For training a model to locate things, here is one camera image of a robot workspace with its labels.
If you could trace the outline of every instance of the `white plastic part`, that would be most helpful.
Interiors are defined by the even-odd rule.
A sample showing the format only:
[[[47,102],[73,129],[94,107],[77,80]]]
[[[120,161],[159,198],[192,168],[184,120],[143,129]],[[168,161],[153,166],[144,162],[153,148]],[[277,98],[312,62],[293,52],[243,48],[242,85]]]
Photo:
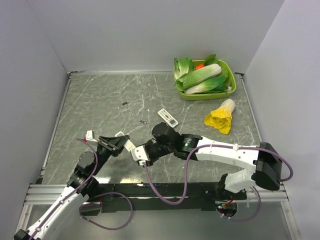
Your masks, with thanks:
[[[97,144],[98,143],[98,141],[95,140],[95,133],[94,133],[93,130],[86,131],[84,140],[87,141],[87,142],[90,142],[92,144]]]
[[[229,173],[225,178],[225,190],[232,193],[238,193],[243,189],[256,186],[256,182],[251,179],[253,172],[247,169],[238,171],[236,173]]]
[[[57,236],[60,234],[62,229],[66,228],[70,224],[70,222],[78,218],[79,207],[89,199],[89,196],[82,196],[81,194],[74,193],[57,208],[57,210],[45,222],[43,227],[39,228],[39,224],[42,222],[42,220],[46,218],[51,210],[73,190],[74,188],[72,188],[71,186],[64,188],[63,192],[55,201],[55,203],[38,221],[35,222],[35,224],[28,228],[29,235],[32,235],[36,230],[38,230],[38,232],[34,236],[34,239],[55,240],[57,239]]]
[[[115,136],[119,137],[119,136],[124,136],[124,135],[125,134],[122,131],[120,131]],[[132,149],[136,148],[136,146],[129,139],[125,142],[125,144],[123,146],[128,152],[130,152]]]
[[[132,149],[130,153],[133,161],[138,162],[140,166],[143,166],[143,163],[150,162],[144,145]]]
[[[197,147],[202,145],[211,146],[200,148],[198,152],[195,153],[199,161],[216,161],[246,169],[251,173],[256,172],[256,165],[254,165],[253,162],[258,159],[258,150],[241,150],[238,148],[240,147],[238,145],[213,141],[206,137],[202,137],[202,139],[199,140]],[[231,146],[232,148],[215,147],[214,145],[225,145]]]

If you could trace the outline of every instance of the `green plastic tray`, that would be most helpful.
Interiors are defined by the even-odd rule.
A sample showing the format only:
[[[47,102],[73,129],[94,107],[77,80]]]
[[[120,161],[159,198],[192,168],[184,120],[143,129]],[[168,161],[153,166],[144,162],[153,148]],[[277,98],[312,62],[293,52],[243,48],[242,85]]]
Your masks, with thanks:
[[[205,60],[195,60],[192,61],[195,66],[199,64],[203,64]],[[232,73],[228,64],[222,60],[218,60],[218,64],[222,67],[225,67],[229,71],[228,80],[230,81],[231,91],[228,92],[217,92],[217,93],[204,93],[204,94],[185,94],[183,91],[179,91],[179,95],[182,99],[188,101],[196,101],[196,100],[210,100],[210,99],[223,99],[229,97],[229,95],[233,94],[237,89],[237,84],[235,80],[235,76]]]

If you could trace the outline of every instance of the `cable tie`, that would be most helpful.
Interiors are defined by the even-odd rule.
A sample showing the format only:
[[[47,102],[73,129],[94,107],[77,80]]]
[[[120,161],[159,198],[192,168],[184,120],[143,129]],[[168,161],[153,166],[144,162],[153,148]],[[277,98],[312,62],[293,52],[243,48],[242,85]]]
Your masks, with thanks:
[[[236,143],[235,145],[233,145],[233,150],[236,150],[236,151],[239,150],[239,145],[238,145],[238,143]]]

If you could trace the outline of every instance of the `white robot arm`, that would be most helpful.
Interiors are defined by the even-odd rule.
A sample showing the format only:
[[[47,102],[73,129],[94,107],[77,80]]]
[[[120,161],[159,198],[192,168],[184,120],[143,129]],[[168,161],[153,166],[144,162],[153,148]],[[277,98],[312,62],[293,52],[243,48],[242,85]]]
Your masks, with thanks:
[[[131,153],[138,165],[152,166],[160,157],[171,153],[185,160],[193,149],[205,145],[207,147],[200,148],[192,154],[192,160],[216,161],[243,168],[239,172],[227,173],[221,177],[221,192],[236,194],[254,186],[273,191],[280,188],[282,162],[272,154],[261,151],[266,149],[276,152],[268,143],[262,142],[260,146],[241,146],[217,142],[199,135],[180,135],[163,122],[153,128],[152,135],[155,139],[137,147],[129,140],[128,135],[100,136],[99,141],[94,140],[94,136],[87,138],[88,141],[98,144],[96,155],[92,152],[81,154],[75,171],[60,197],[27,231],[18,231],[14,240],[55,239],[62,226],[65,226],[75,214],[79,214],[79,207],[97,195],[99,183],[92,175],[98,173],[110,156],[118,156],[124,148]],[[90,180],[79,188],[90,175]],[[77,191],[65,199],[75,189]]]

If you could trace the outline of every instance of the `carrot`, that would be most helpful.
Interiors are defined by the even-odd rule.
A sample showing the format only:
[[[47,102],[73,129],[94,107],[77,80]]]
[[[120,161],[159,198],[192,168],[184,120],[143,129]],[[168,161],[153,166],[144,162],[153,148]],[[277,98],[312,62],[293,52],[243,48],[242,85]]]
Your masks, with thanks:
[[[204,64],[199,64],[199,65],[197,65],[197,66],[195,67],[195,70],[200,69],[200,68],[203,68],[204,66],[205,66]]]

